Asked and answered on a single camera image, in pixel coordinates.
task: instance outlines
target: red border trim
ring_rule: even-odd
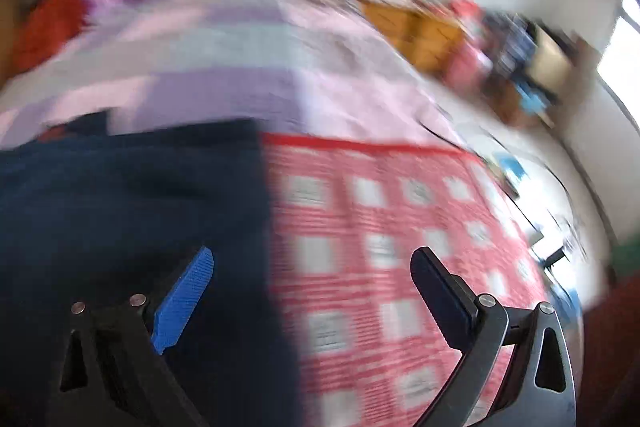
[[[417,155],[433,155],[440,154],[453,157],[468,157],[478,163],[482,163],[481,160],[473,153],[461,151],[458,149],[440,147],[436,145],[419,146],[410,143],[364,143],[353,142],[348,140],[338,140],[330,138],[319,138],[316,136],[304,136],[300,134],[273,134],[263,133],[262,142],[267,145],[286,145],[290,147],[308,147],[311,149],[324,149],[324,150],[352,150],[358,152],[407,152]]]

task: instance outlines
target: dark blue cloth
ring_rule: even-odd
[[[0,153],[0,390],[42,425],[71,304],[149,293],[206,245],[213,280],[165,359],[210,425],[296,425],[297,363],[266,287],[269,217],[248,120]]]

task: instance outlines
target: red and white checkered cloth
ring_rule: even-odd
[[[272,286],[300,348],[307,425],[410,427],[451,374],[460,353],[411,279],[416,248],[503,305],[545,300],[504,197],[473,155],[305,136],[265,144]],[[503,351],[472,419],[498,390]]]

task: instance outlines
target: white floor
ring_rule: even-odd
[[[581,255],[572,258],[570,272],[561,274],[562,282],[567,278],[575,278],[575,287],[583,308],[597,303],[608,289],[603,260],[609,254],[609,243],[587,187],[562,146],[542,125],[530,129],[505,126],[477,97],[463,100],[439,82],[426,79],[426,83],[428,92],[449,113],[458,134],[476,152],[489,156],[503,151],[499,144],[482,134],[482,128],[507,147],[536,156],[562,180],[574,202],[575,227],[585,253],[584,258]],[[533,182],[540,187],[542,205],[558,221],[562,221],[564,217],[572,222],[572,212],[562,186],[543,167],[526,159],[518,159]]]

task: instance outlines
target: metal screw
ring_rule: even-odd
[[[548,302],[540,302],[540,311],[551,315],[554,312],[554,307]]]
[[[84,311],[84,308],[85,308],[84,302],[78,301],[71,305],[71,312],[74,315],[79,315]]]
[[[144,304],[145,302],[146,302],[146,297],[142,293],[135,293],[129,297],[129,304],[132,305],[134,308],[137,308],[138,306],[142,306],[142,304]]]
[[[495,299],[493,296],[488,293],[483,293],[478,297],[478,302],[482,304],[482,306],[486,306],[487,308],[493,308],[495,306]]]

